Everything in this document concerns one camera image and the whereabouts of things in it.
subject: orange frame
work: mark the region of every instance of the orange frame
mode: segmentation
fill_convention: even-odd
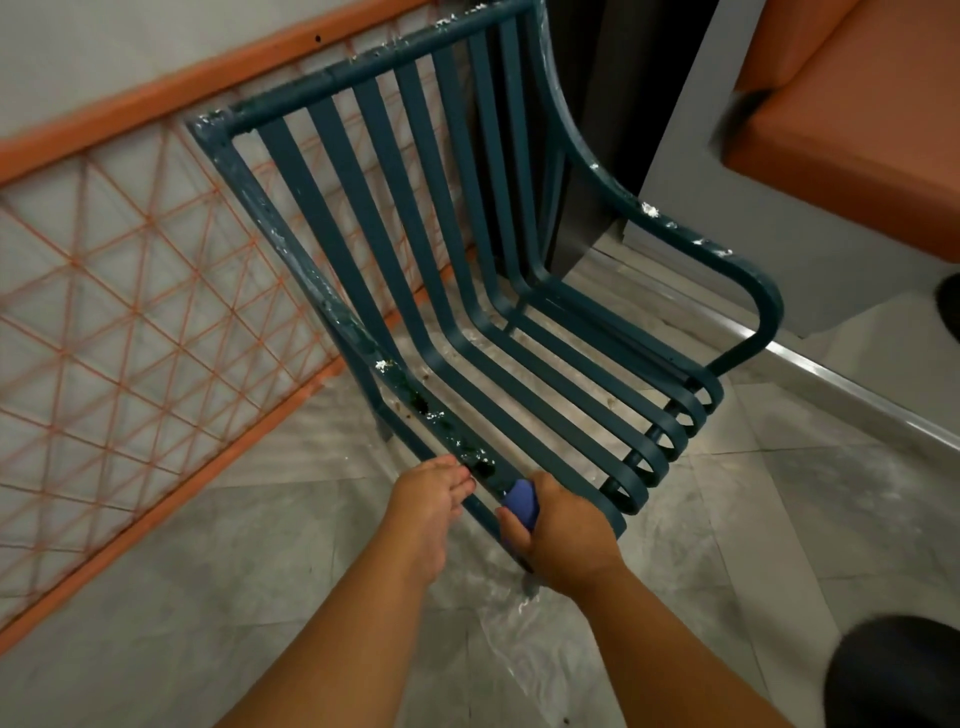
[[[4,139],[0,141],[0,184],[13,182],[429,2],[362,0]],[[450,278],[450,267],[446,266],[441,275],[444,280]],[[422,288],[418,290],[415,298],[422,303],[425,291]],[[386,320],[392,328],[399,321],[399,316],[394,312]],[[334,359],[129,528],[30,605],[0,630],[0,654],[22,640],[87,581],[160,525],[199,493],[204,485],[322,389],[327,379],[337,376],[344,369],[343,359]]]

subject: person's left hand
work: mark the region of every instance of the person's left hand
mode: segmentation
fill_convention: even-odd
[[[396,480],[377,537],[408,558],[411,574],[422,586],[444,570],[446,532],[475,489],[467,466],[454,455],[425,460]]]

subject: orange cushion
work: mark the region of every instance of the orange cushion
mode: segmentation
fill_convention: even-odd
[[[960,262],[960,0],[862,0],[724,163]]]
[[[856,3],[767,0],[740,68],[736,90],[760,91],[786,84]]]

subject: green metal chair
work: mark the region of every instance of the green metal chair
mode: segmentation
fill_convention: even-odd
[[[534,201],[530,171],[518,27],[524,28],[527,34],[526,45],[531,51],[540,101],[548,119],[543,135],[546,163],[539,209]],[[497,108],[493,88],[488,47],[488,39],[493,34],[498,36],[502,56],[505,109]],[[478,146],[482,147],[482,154],[486,157],[492,183],[495,215],[491,218],[495,218],[499,228],[502,262],[518,296],[516,305],[502,294],[497,280],[485,200],[477,175],[475,156],[481,152],[474,149],[471,141],[467,101],[454,58],[454,46],[460,42],[468,47],[475,84],[474,98],[479,110],[479,136],[482,138],[482,145]],[[508,322],[504,328],[495,324],[481,307],[473,285],[464,237],[457,223],[415,63],[426,55],[432,57],[437,74],[482,281],[493,307]],[[459,328],[376,82],[378,75],[391,71],[396,75],[450,264],[470,320],[490,342],[626,443],[630,452],[622,461],[475,347]],[[373,148],[444,336],[466,361],[606,473],[609,478],[599,489],[457,371],[431,342],[384,220],[333,103],[333,95],[348,88],[353,90],[370,132]],[[468,465],[478,482],[498,499],[502,499],[521,478],[521,473],[411,374],[284,120],[284,116],[299,109],[307,109],[316,126],[400,316],[427,365],[566,488],[599,507],[617,536],[623,533],[626,528],[623,514],[635,514],[643,506],[647,489],[660,484],[669,463],[680,456],[689,438],[696,435],[720,404],[723,387],[718,377],[763,350],[773,339],[782,318],[782,301],[776,285],[732,251],[639,202],[600,167],[577,132],[560,91],[543,0],[501,0],[480,6],[461,17],[444,20],[228,109],[190,120],[190,132],[313,304],[356,377],[381,433],[385,436],[395,434],[421,459],[435,454],[383,400],[377,378],[408,405],[429,431]],[[513,157],[511,180],[498,122],[504,110]],[[234,147],[234,137],[251,132],[259,134],[273,157],[349,296],[352,310],[320,273]],[[743,286],[753,297],[759,312],[757,332],[702,366],[552,276],[543,265],[543,256],[554,228],[561,180],[567,164],[587,175],[596,193],[617,213]],[[516,191],[518,200],[518,230],[515,230],[511,189]],[[525,272],[521,268],[521,255],[526,264]],[[538,324],[527,315],[528,307],[664,393],[669,399],[668,404],[663,408],[654,405]],[[525,332],[632,407],[652,425],[646,432],[640,432],[627,424],[512,338],[510,331],[513,328]],[[701,402],[697,393],[706,393],[708,401]],[[490,509],[477,497],[470,497],[465,507],[494,538],[499,539],[496,519]]]

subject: geometric wire pattern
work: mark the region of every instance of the geometric wire pattern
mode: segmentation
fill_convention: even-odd
[[[0,189],[0,627],[337,355],[181,118],[437,15],[426,6]],[[444,141],[429,62],[420,74]],[[445,246],[392,78],[380,79],[381,92],[443,266]],[[419,287],[352,92],[335,101],[407,281]],[[386,314],[393,300],[323,144],[306,112],[298,114],[287,118],[291,131]],[[335,281],[262,143],[252,135],[236,142]],[[458,200],[455,180],[451,188]]]

